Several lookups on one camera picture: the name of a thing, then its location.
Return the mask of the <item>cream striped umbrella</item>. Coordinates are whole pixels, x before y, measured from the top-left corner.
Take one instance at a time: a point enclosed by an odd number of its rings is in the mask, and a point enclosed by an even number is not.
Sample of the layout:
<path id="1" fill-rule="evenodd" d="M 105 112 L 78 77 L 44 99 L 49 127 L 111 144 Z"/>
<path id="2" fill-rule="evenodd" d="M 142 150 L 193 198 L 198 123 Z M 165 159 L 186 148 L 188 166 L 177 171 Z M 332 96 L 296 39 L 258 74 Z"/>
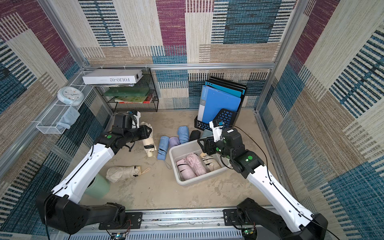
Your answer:
<path id="1" fill-rule="evenodd" d="M 206 153 L 201 153 L 200 157 L 210 172 L 213 172 L 221 168 L 220 164 L 217 162 L 217 160 L 213 156 L 208 155 Z"/>

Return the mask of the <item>light blue umbrella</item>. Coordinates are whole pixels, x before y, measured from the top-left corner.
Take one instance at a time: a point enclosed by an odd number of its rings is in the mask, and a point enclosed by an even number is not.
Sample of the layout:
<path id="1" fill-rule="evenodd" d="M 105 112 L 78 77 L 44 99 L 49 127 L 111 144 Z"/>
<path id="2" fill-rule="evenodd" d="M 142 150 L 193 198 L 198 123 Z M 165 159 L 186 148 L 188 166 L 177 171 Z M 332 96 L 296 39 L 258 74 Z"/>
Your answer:
<path id="1" fill-rule="evenodd" d="M 162 161 L 166 160 L 167 152 L 169 149 L 169 139 L 170 138 L 167 136 L 162 136 L 160 138 L 159 147 L 158 147 L 158 156 L 157 156 L 158 160 L 162 160 Z"/>

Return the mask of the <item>white plastic storage box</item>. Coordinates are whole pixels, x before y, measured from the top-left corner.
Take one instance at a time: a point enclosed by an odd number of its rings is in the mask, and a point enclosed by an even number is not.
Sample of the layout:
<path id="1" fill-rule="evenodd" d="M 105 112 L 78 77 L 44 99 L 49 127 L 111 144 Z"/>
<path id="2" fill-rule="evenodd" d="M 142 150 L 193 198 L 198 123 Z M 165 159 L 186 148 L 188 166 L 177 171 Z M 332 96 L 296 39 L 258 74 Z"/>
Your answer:
<path id="1" fill-rule="evenodd" d="M 169 154 L 176 181 L 181 186 L 214 177 L 231 166 L 228 159 L 218 154 L 203 153 L 196 140 L 170 148 Z"/>

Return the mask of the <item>lavender umbrella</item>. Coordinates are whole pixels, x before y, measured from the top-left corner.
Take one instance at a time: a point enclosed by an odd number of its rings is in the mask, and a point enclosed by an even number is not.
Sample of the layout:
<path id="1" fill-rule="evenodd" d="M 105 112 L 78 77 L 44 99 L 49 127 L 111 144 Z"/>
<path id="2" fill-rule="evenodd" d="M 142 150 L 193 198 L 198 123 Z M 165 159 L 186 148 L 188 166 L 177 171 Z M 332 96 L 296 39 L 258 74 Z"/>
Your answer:
<path id="1" fill-rule="evenodd" d="M 178 137 L 171 137 L 169 138 L 169 147 L 170 148 L 173 148 L 175 146 L 179 146 L 181 143 L 180 143 L 180 140 Z"/>

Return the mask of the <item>beige umbrella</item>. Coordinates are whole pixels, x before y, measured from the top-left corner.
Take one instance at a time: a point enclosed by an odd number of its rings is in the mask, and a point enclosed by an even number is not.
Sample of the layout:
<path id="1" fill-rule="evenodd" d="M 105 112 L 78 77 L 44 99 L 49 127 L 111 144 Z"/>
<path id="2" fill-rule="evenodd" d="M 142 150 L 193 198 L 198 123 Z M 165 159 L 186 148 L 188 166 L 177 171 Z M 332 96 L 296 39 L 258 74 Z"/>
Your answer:
<path id="1" fill-rule="evenodd" d="M 117 183 L 127 179 L 137 178 L 145 173 L 148 173 L 150 170 L 151 168 L 142 170 L 141 166 L 111 167 L 107 170 L 106 178 L 112 183 Z"/>

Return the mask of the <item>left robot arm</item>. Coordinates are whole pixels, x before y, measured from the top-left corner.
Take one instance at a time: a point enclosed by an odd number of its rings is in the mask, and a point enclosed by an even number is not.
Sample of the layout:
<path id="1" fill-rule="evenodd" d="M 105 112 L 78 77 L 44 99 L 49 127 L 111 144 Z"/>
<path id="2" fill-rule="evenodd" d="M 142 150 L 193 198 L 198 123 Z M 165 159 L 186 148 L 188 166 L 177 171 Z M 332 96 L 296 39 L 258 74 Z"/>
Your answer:
<path id="1" fill-rule="evenodd" d="M 90 151 L 69 175 L 50 192 L 41 192 L 36 199 L 42 223 L 69 235 L 92 224 L 127 224 L 126 208 L 117 203 L 86 206 L 80 200 L 102 167 L 120 149 L 150 137 L 152 129 L 140 124 L 141 113 L 133 110 L 115 115 L 112 129 L 95 140 Z"/>

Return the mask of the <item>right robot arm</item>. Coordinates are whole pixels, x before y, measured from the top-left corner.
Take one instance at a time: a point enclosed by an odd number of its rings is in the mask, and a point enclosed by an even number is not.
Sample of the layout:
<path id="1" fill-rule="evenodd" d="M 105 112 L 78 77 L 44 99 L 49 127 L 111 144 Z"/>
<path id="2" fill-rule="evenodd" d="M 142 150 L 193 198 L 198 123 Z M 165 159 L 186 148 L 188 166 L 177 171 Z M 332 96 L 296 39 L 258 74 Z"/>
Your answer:
<path id="1" fill-rule="evenodd" d="M 229 160 L 232 169 L 258 188 L 276 209 L 271 212 L 247 198 L 237 205 L 243 223 L 263 226 L 281 240 L 323 240 L 328 221 L 301 205 L 272 175 L 267 163 L 247 150 L 237 129 L 217 129 L 212 137 L 198 139 L 202 151 Z"/>

